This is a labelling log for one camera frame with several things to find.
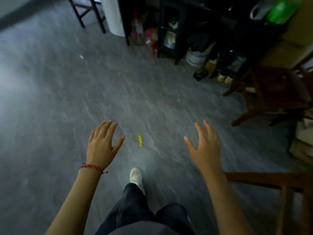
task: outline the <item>floor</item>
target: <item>floor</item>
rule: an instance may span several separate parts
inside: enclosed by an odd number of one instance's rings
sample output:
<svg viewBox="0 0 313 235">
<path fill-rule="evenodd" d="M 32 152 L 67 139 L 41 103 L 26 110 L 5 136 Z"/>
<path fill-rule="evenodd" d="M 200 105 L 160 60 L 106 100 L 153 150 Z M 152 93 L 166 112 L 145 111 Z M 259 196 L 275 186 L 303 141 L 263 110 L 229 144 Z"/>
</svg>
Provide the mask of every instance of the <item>floor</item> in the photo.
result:
<svg viewBox="0 0 313 235">
<path fill-rule="evenodd" d="M 175 66 L 103 35 L 93 13 L 85 21 L 84 30 L 67 0 L 50 0 L 0 32 L 3 234 L 46 231 L 85 161 L 89 133 L 103 120 L 118 122 L 115 136 L 126 139 L 100 180 L 85 234 L 95 233 L 135 166 L 152 211 L 181 203 L 197 234 L 218 234 L 209 193 L 183 140 L 196 143 L 194 122 L 204 119 L 220 135 L 225 171 L 304 169 L 286 152 L 288 125 L 269 127 L 260 117 L 231 127 L 245 111 L 240 94 L 222 97 L 226 86 L 196 82 L 185 61 Z M 256 233 L 273 234 L 278 192 L 233 187 Z"/>
</svg>

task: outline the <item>sneaker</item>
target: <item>sneaker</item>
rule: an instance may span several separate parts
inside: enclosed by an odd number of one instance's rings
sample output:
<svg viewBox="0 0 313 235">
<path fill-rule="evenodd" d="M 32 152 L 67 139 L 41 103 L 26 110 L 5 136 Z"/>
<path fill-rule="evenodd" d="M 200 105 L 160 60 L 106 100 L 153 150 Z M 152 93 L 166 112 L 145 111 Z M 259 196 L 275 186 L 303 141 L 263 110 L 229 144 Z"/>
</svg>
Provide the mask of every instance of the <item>sneaker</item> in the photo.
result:
<svg viewBox="0 0 313 235">
<path fill-rule="evenodd" d="M 139 189 L 141 189 L 143 194 L 146 195 L 142 183 L 142 172 L 138 167 L 135 167 L 131 170 L 130 182 L 136 184 L 139 187 Z"/>
</svg>

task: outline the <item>wooden stool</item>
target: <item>wooden stool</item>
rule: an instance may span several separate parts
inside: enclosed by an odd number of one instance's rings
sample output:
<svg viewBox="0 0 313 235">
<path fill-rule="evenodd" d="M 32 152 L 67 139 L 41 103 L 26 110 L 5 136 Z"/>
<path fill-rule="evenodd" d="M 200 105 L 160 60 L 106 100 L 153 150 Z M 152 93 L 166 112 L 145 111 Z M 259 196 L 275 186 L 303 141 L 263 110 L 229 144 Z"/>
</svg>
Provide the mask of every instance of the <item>wooden stool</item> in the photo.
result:
<svg viewBox="0 0 313 235">
<path fill-rule="evenodd" d="M 79 21 L 81 27 L 86 28 L 85 24 L 83 23 L 82 18 L 89 11 L 94 11 L 95 14 L 96 14 L 97 21 L 98 21 L 98 23 L 100 25 L 100 28 L 101 28 L 102 32 L 105 34 L 106 31 L 105 31 L 105 28 L 104 28 L 104 25 L 103 25 L 103 21 L 105 20 L 105 16 L 103 18 L 100 17 L 99 11 L 98 11 L 97 6 L 96 6 L 96 5 L 101 5 L 101 2 L 95 1 L 95 0 L 88 0 L 88 1 L 90 1 L 91 6 L 86 6 L 86 5 L 82 4 L 82 3 L 75 3 L 75 2 L 73 2 L 73 0 L 69 0 L 69 2 L 71 3 L 71 6 L 73 7 L 75 15 L 78 18 L 78 21 Z M 76 7 L 84 8 L 84 9 L 86 9 L 86 11 L 84 11 L 82 14 L 79 14 L 77 9 L 76 9 Z"/>
<path fill-rule="evenodd" d="M 223 96 L 228 96 L 243 87 L 248 77 L 252 79 L 256 90 L 258 105 L 249 104 L 247 91 L 244 89 L 248 112 L 235 119 L 232 126 L 237 126 L 264 111 L 283 111 L 299 115 L 304 109 L 310 107 L 311 97 L 305 85 L 292 74 L 291 70 L 286 68 L 251 66 L 242 78 L 233 80 L 229 90 Z"/>
<path fill-rule="evenodd" d="M 291 220 L 293 193 L 303 194 L 303 235 L 313 235 L 313 190 L 312 177 L 302 173 L 225 173 L 227 180 L 256 186 L 279 189 L 281 210 L 277 221 L 276 235 L 283 235 Z"/>
</svg>

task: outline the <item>person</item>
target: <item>person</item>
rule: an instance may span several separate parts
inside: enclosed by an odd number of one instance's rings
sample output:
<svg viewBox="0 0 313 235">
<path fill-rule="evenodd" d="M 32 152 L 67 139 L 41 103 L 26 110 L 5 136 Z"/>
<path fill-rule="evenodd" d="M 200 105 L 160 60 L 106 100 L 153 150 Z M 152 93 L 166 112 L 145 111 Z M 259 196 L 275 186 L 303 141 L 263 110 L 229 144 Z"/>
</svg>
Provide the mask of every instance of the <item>person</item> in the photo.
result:
<svg viewBox="0 0 313 235">
<path fill-rule="evenodd" d="M 235 200 L 220 162 L 220 141 L 216 130 L 204 121 L 206 130 L 195 123 L 199 134 L 198 149 L 188 137 L 184 137 L 190 157 L 202 173 L 213 203 L 219 233 L 221 235 L 253 235 L 253 231 Z M 83 164 L 74 185 L 46 235 L 78 235 L 84 228 L 92 198 L 100 176 L 107 168 L 125 137 L 112 146 L 117 123 L 103 122 L 90 135 L 87 161 Z M 122 198 L 115 204 L 96 235 L 123 234 L 191 234 L 194 235 L 186 209 L 177 203 L 169 204 L 156 214 L 151 212 L 145 197 L 142 173 L 134 168 L 130 183 Z"/>
</svg>

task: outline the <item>hand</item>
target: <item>hand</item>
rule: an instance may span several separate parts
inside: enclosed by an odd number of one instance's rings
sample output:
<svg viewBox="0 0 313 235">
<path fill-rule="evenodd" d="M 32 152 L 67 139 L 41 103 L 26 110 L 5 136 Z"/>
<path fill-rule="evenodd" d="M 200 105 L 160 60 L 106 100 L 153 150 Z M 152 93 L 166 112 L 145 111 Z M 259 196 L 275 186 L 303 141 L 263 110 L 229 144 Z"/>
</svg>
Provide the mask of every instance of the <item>hand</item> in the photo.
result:
<svg viewBox="0 0 313 235">
<path fill-rule="evenodd" d="M 188 137 L 184 137 L 185 143 L 189 149 L 190 157 L 198 166 L 204 177 L 212 177 L 216 174 L 221 174 L 221 160 L 220 160 L 220 141 L 216 130 L 203 121 L 206 131 L 198 124 L 195 123 L 199 134 L 198 149 L 194 148 L 193 143 Z"/>
<path fill-rule="evenodd" d="M 92 131 L 87 148 L 87 164 L 101 167 L 103 170 L 111 164 L 125 139 L 125 136 L 119 138 L 112 147 L 116 126 L 117 123 L 112 125 L 112 121 L 104 121 Z"/>
</svg>

